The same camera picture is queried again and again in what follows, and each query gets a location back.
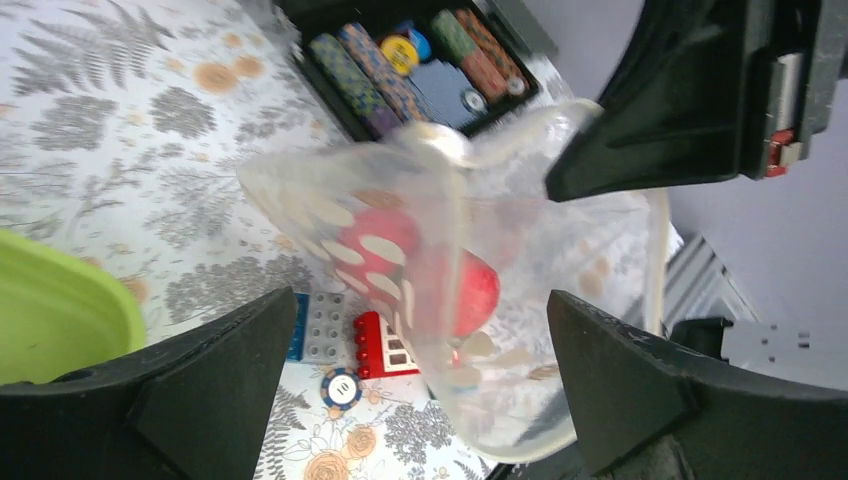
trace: green plastic bowl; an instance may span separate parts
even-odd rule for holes
[[[106,272],[0,229],[0,385],[47,383],[144,346],[132,294]]]

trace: gray wall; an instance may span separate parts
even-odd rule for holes
[[[561,52],[575,94],[595,97],[635,26],[641,1],[525,0]],[[702,232],[764,321],[841,321],[848,310],[848,82],[810,158],[782,177],[679,187],[684,238]]]

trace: stack of poker chips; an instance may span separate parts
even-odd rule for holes
[[[486,57],[497,68],[501,76],[506,79],[509,93],[516,96],[523,94],[527,90],[527,79],[524,78],[521,69],[512,61],[512,58],[495,39],[494,35],[467,8],[457,10],[456,19],[459,20],[468,36],[486,54]]]
[[[362,25],[358,23],[345,25],[339,32],[339,40],[402,121],[429,122],[431,120],[424,101],[395,71]]]
[[[434,33],[447,47],[462,70],[486,97],[489,103],[496,102],[506,95],[506,79],[492,64],[483,50],[462,28],[459,20],[448,10],[442,10],[433,19]]]
[[[401,124],[365,73],[332,35],[318,36],[309,43],[309,49],[374,136],[381,138]]]

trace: red latch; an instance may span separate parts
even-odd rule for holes
[[[766,166],[766,178],[779,177],[786,174],[788,167],[780,165],[780,156],[783,147],[787,147],[795,141],[795,131],[792,129],[774,132],[769,141],[769,160]]]

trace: floral tablecloth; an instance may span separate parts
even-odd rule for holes
[[[0,228],[120,279],[149,343],[276,287],[344,291],[234,177],[258,152],[345,141],[281,53],[290,26],[269,8],[0,0]],[[546,87],[537,104],[570,94],[546,59],[529,65]],[[347,297],[352,317],[364,305]],[[488,474],[418,377],[364,382],[339,416],[319,398],[324,371],[286,364],[256,478]]]

